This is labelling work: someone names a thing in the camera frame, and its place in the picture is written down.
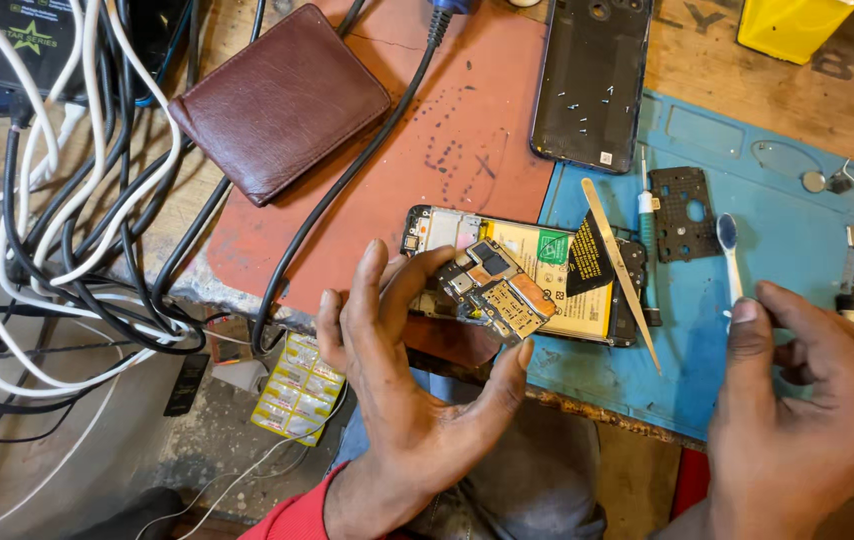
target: circuit board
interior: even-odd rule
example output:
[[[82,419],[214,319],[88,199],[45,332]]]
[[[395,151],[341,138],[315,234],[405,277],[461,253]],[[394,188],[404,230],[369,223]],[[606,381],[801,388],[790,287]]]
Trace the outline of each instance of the circuit board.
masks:
[[[457,303],[457,320],[490,329],[507,346],[537,331],[557,311],[550,296],[488,238],[467,247],[435,274]]]

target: white toothbrush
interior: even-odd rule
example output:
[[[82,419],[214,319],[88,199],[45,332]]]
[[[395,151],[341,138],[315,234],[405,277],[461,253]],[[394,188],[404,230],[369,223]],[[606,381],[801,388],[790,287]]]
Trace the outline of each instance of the white toothbrush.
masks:
[[[744,296],[744,288],[740,284],[740,272],[737,270],[737,224],[733,215],[725,213],[717,219],[717,240],[721,244],[727,261],[727,284],[730,287],[730,309]]]

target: green star logo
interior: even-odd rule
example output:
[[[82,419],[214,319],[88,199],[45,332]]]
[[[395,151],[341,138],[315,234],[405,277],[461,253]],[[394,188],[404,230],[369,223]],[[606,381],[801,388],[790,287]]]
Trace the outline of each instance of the green star logo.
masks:
[[[16,51],[21,47],[27,47],[31,51],[40,55],[40,47],[36,42],[27,40],[27,37],[39,38],[40,40],[49,40],[51,38],[50,35],[44,35],[37,31],[37,26],[35,26],[35,21],[31,20],[30,24],[26,26],[24,29],[14,28],[13,26],[9,27],[10,31],[14,33],[14,36],[17,38],[17,42],[14,43],[13,49]]]

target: blue repair mat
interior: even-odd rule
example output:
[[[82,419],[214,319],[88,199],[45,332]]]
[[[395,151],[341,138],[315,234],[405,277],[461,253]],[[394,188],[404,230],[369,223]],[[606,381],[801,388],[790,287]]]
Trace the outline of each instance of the blue repair mat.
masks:
[[[703,169],[714,215],[736,219],[745,294],[770,280],[834,310],[849,252],[846,227],[854,225],[854,187],[815,194],[801,177],[815,170],[830,178],[844,157],[650,91],[638,144],[646,146],[649,171]],[[847,171],[854,177],[853,161]],[[588,210],[585,177],[593,180],[610,224],[636,230],[639,147],[633,170],[623,176],[558,164],[538,222],[577,229]],[[663,376],[638,332],[640,342],[627,349],[539,336],[528,381],[706,440],[724,378],[729,319],[723,312],[731,308],[726,261],[720,255],[659,263],[657,287],[664,324],[650,331]],[[778,393],[803,396],[776,373],[773,378]]]

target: red mat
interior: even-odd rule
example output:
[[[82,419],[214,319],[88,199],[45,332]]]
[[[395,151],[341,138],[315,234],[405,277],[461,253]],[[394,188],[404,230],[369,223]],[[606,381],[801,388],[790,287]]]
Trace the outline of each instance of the red mat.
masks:
[[[339,21],[350,1],[316,4]],[[421,61],[430,14],[427,2],[371,3],[346,39],[394,103]],[[553,170],[528,146],[545,32],[545,25],[490,2],[454,17],[413,106],[290,265],[280,304],[316,313],[323,289],[348,290],[371,239],[399,251],[404,218],[414,205],[537,221]],[[338,149],[263,208],[234,190],[207,250],[217,278],[262,295],[304,218],[372,137]],[[467,365],[496,352],[479,328],[437,323],[411,322],[405,341]]]

